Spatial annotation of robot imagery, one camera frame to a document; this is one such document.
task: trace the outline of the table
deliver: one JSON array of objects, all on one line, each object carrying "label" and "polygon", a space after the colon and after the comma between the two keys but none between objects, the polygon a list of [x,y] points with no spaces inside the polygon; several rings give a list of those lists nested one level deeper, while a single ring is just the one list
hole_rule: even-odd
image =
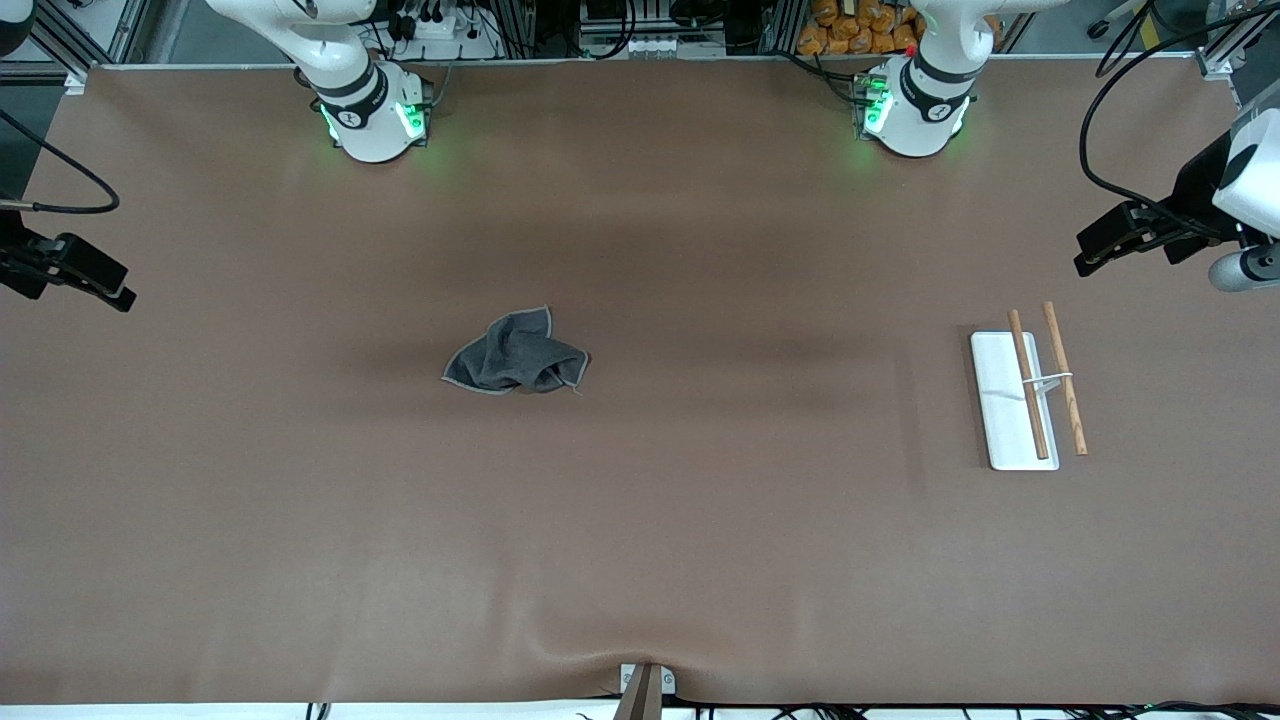
[{"label": "table", "polygon": [[[908,160],[785,63],[467,67],[380,167],[284,72],[95,73],[50,138],[124,205],[32,223],[140,300],[0,295],[0,697],[532,700],[645,659],[719,702],[1280,701],[1280,293],[1212,252],[1075,277],[1116,202],[1091,69],[993,61]],[[1147,63],[1098,170],[1158,195],[1231,115]],[[45,156],[28,196],[92,193]],[[1092,455],[995,473],[968,336],[1043,338],[1046,299]],[[584,397],[438,380],[544,302]]]}]

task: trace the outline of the wooden dowel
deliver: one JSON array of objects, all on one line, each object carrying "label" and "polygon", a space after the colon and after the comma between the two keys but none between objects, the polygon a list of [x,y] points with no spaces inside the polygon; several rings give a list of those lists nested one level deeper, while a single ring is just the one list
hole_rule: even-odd
[{"label": "wooden dowel", "polygon": [[[1062,333],[1057,329],[1057,313],[1053,311],[1053,302],[1044,302],[1044,322],[1048,323],[1048,337],[1053,343],[1053,360],[1057,363],[1059,373],[1070,373],[1066,365],[1066,348],[1062,347]],[[1075,443],[1076,455],[1088,455],[1089,446],[1084,443],[1084,423],[1080,421],[1080,407],[1075,404],[1075,383],[1071,375],[1062,378],[1062,395],[1066,396],[1066,416],[1071,423],[1071,441]]]},{"label": "wooden dowel", "polygon": [[1014,350],[1018,352],[1018,370],[1023,375],[1023,397],[1027,400],[1027,414],[1032,418],[1032,436],[1036,438],[1036,457],[1048,457],[1048,442],[1044,441],[1044,423],[1039,416],[1039,398],[1032,379],[1032,361],[1027,357],[1027,343],[1023,342],[1023,320],[1018,310],[1009,311],[1009,329],[1014,332]]}]

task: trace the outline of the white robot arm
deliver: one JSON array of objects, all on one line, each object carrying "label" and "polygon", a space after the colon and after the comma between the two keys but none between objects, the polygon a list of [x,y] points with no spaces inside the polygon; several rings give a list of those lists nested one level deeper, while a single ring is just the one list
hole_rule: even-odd
[{"label": "white robot arm", "polygon": [[5,0],[0,3],[0,58],[13,53],[31,35],[36,23],[35,0]]},{"label": "white robot arm", "polygon": [[1075,237],[1080,277],[1134,252],[1161,249],[1178,264],[1235,242],[1239,250],[1210,266],[1213,287],[1280,287],[1280,81],[1240,111],[1230,132],[1183,165],[1169,197],[1151,205],[1126,200]]},{"label": "white robot arm", "polygon": [[867,135],[909,158],[933,155],[959,132],[969,88],[991,56],[995,13],[1030,13],[1068,0],[913,0],[928,32],[915,55],[892,58],[870,70],[884,76],[884,102],[860,110]]},{"label": "white robot arm", "polygon": [[329,133],[365,163],[390,160],[426,138],[422,78],[374,61],[356,29],[375,0],[207,0],[288,55],[320,96]]}]

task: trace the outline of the cable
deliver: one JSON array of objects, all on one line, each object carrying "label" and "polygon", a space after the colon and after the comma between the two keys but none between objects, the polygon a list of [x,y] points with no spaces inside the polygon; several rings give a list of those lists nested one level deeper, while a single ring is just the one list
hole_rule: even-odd
[{"label": "cable", "polygon": [[[1179,42],[1185,42],[1187,40],[1190,40],[1192,37],[1194,37],[1197,35],[1212,32],[1215,29],[1224,28],[1224,27],[1238,26],[1238,24],[1240,24],[1242,22],[1244,22],[1244,20],[1247,20],[1249,18],[1256,18],[1258,15],[1263,15],[1263,14],[1267,14],[1267,13],[1274,13],[1277,9],[1280,9],[1280,3],[1268,3],[1266,5],[1254,8],[1252,10],[1245,12],[1245,13],[1240,13],[1239,15],[1235,15],[1233,18],[1224,18],[1224,19],[1220,19],[1217,22],[1212,22],[1212,23],[1201,26],[1198,28],[1193,28],[1193,29],[1189,29],[1187,32],[1179,33],[1179,35],[1176,35],[1174,37],[1170,37],[1169,40],[1166,40],[1164,42],[1158,42],[1158,44],[1153,45],[1152,47],[1142,51],[1137,58],[1134,58],[1133,60],[1129,60],[1129,63],[1126,63],[1124,67],[1121,67],[1119,70],[1116,70],[1115,74],[1112,74],[1107,79],[1107,82],[1105,82],[1102,85],[1102,88],[1098,90],[1098,94],[1093,97],[1093,102],[1089,104],[1089,109],[1085,110],[1085,113],[1084,113],[1084,119],[1080,122],[1079,155],[1080,155],[1080,170],[1084,172],[1084,177],[1087,177],[1089,179],[1089,182],[1092,182],[1093,184],[1101,187],[1102,190],[1106,190],[1108,192],[1114,192],[1115,195],[1119,195],[1121,197],[1128,197],[1129,200],[1139,202],[1146,209],[1148,209],[1152,213],[1160,215],[1161,218],[1165,218],[1166,220],[1176,223],[1184,231],[1188,231],[1188,232],[1192,232],[1194,234],[1206,237],[1208,240],[1217,240],[1217,241],[1229,241],[1229,240],[1231,240],[1229,237],[1221,236],[1217,231],[1215,231],[1212,228],[1208,228],[1203,223],[1199,223],[1199,222],[1197,222],[1194,219],[1180,217],[1180,215],[1178,215],[1178,214],[1167,210],[1166,208],[1164,208],[1162,205],[1160,205],[1155,200],[1147,197],[1146,195],[1142,195],[1139,192],[1135,192],[1133,190],[1129,190],[1129,188],[1126,188],[1124,186],[1120,186],[1120,184],[1116,184],[1114,182],[1106,181],[1101,176],[1098,176],[1097,173],[1094,173],[1093,168],[1089,167],[1089,128],[1093,126],[1093,115],[1097,114],[1098,108],[1102,106],[1102,101],[1106,100],[1107,95],[1111,92],[1111,88],[1115,87],[1116,83],[1119,83],[1126,74],[1129,74],[1130,70],[1133,70],[1135,67],[1138,67],[1138,64],[1142,63],[1143,60],[1146,60],[1147,58],[1151,58],[1152,55],[1155,55],[1156,53],[1160,53],[1161,50],[1167,50],[1169,47],[1172,47],[1174,45],[1178,45]],[[1107,720],[1133,720],[1133,717],[1135,717],[1135,716],[1137,715],[1125,715],[1125,716],[1117,716],[1117,717],[1108,717]]]},{"label": "cable", "polygon": [[[564,46],[566,46],[566,49],[570,53],[572,53],[575,56],[577,56],[577,58],[586,58],[586,59],[594,59],[594,60],[608,60],[609,58],[616,56],[618,53],[622,53],[623,50],[627,49],[628,45],[631,45],[631,41],[636,36],[637,13],[636,13],[636,3],[635,3],[635,0],[627,0],[627,9],[631,12],[631,27],[630,27],[630,29],[625,29],[625,32],[618,37],[618,41],[613,45],[613,47],[608,53],[605,53],[604,55],[599,55],[599,56],[591,55],[591,53],[589,53],[589,51],[582,50],[581,47],[579,47],[577,42],[575,42],[573,38],[571,37],[571,35],[572,35],[571,33],[571,28],[573,26],[572,15],[568,15],[564,12],[564,9],[566,8],[572,8],[573,5],[576,5],[576,0],[564,0],[561,4],[561,37],[564,38]],[[568,17],[571,19],[571,22],[566,23],[564,22],[566,17]],[[618,23],[618,27],[620,28],[626,28],[626,26],[627,26],[627,17],[626,17],[626,13],[623,12],[623,15],[622,15],[621,22]]]},{"label": "cable", "polygon": [[484,22],[485,27],[488,27],[495,35],[498,35],[499,37],[502,37],[502,40],[504,42],[507,42],[508,45],[520,47],[521,54],[525,55],[526,58],[527,58],[527,54],[526,54],[527,51],[530,51],[530,50],[536,51],[538,50],[538,45],[536,44],[535,45],[529,45],[529,44],[513,40],[509,35],[507,35],[507,31],[502,27],[502,22],[500,20],[498,20],[497,24],[494,22],[490,22],[489,20],[489,15],[484,14],[480,10],[480,8],[475,4],[475,0],[472,0],[471,1],[471,17],[467,18],[467,19],[471,20],[471,23],[474,24],[475,23],[475,17],[477,14],[480,15],[480,19]]},{"label": "cable", "polygon": [[[1147,0],[1138,8],[1133,17],[1129,18],[1129,22],[1125,23],[1120,35],[1116,35],[1116,38],[1111,41],[1111,46],[1107,47],[1106,53],[1103,53],[1102,59],[1098,60],[1098,68],[1093,70],[1093,77],[1106,77],[1111,73],[1111,70],[1116,69],[1116,65],[1124,61],[1124,56],[1133,50],[1134,42],[1137,42],[1138,37],[1142,36],[1142,23],[1146,22],[1147,15],[1151,14],[1152,8],[1155,6],[1156,0]],[[1120,50],[1117,56],[1116,49],[1120,47],[1121,42],[1124,42],[1124,50]]]},{"label": "cable", "polygon": [[378,26],[372,20],[365,20],[365,24],[374,31],[374,38],[378,40],[378,51],[383,54],[383,58],[390,59],[387,53],[387,45],[383,44],[383,31],[378,29]]},{"label": "cable", "polygon": [[1152,19],[1156,20],[1157,26],[1165,28],[1165,31],[1167,32],[1171,32],[1174,35],[1183,32],[1183,28],[1175,26],[1174,23],[1169,22],[1167,18],[1165,18],[1164,13],[1160,12],[1160,8],[1157,8],[1155,3],[1151,4],[1151,17]]},{"label": "cable", "polygon": [[102,192],[105,192],[106,196],[110,199],[105,205],[46,205],[44,202],[35,202],[35,201],[29,201],[29,200],[28,201],[10,201],[10,202],[6,204],[6,205],[9,205],[10,209],[17,209],[17,210],[23,210],[23,211],[24,210],[29,210],[29,211],[35,211],[35,213],[61,213],[64,215],[99,215],[99,214],[102,214],[102,213],[110,213],[111,210],[115,210],[116,208],[120,206],[120,196],[116,195],[115,188],[113,188],[110,184],[108,184],[106,181],[104,181],[102,178],[97,177],[93,173],[93,170],[91,170],[91,169],[86,168],[84,165],[79,164],[70,155],[68,155],[68,154],[63,152],[61,150],[54,147],[52,143],[50,143],[45,138],[40,137],[38,135],[31,132],[31,129],[27,128],[27,126],[19,123],[17,120],[17,118],[14,118],[13,115],[10,115],[9,113],[5,113],[4,110],[0,110],[0,119],[3,119],[4,122],[9,123],[13,127],[13,129],[15,129],[15,131],[20,132],[22,135],[24,135],[27,137],[27,140],[35,142],[36,145],[44,147],[45,150],[49,150],[59,160],[61,160],[63,163],[67,163],[68,165],[70,165],[72,168],[74,168],[76,170],[78,170],[82,176],[87,177],[90,181],[93,182],[93,184],[96,184],[100,188],[102,188]]},{"label": "cable", "polygon": [[440,83],[440,94],[431,99],[428,108],[434,110],[440,106],[440,102],[444,102],[444,94],[449,90],[449,78],[453,77],[454,64],[457,64],[457,60],[449,60],[449,69],[444,70],[444,82]]},{"label": "cable", "polygon": [[854,81],[854,76],[851,76],[851,74],[831,73],[831,72],[820,70],[820,69],[810,65],[809,63],[805,63],[803,59],[800,59],[799,55],[787,53],[786,50],[765,50],[764,53],[760,53],[760,54],[762,55],[777,55],[778,58],[786,58],[787,60],[791,60],[791,63],[794,63],[796,67],[799,67],[800,69],[803,69],[804,72],[806,72],[806,73],[809,73],[812,76],[829,77],[832,79],[842,79],[845,82],[852,82]]},{"label": "cable", "polygon": [[818,58],[817,55],[814,55],[813,56],[813,61],[814,61],[815,65],[818,65],[818,72],[822,73],[822,79],[827,81],[827,87],[831,88],[831,91],[836,95],[836,97],[840,97],[845,102],[849,102],[850,105],[854,105],[854,106],[867,105],[865,101],[858,100],[852,95],[846,95],[838,87],[836,87],[836,83],[832,79],[831,73],[828,73],[827,70],[824,70],[822,68],[822,59],[820,58]]}]

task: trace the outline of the towel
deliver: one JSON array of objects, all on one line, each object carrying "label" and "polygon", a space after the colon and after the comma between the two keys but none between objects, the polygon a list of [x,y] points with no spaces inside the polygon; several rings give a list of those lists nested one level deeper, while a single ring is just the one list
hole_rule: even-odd
[{"label": "towel", "polygon": [[576,391],[589,360],[586,352],[552,340],[552,310],[543,305],[494,320],[484,336],[453,354],[442,379],[485,395],[517,387]]}]

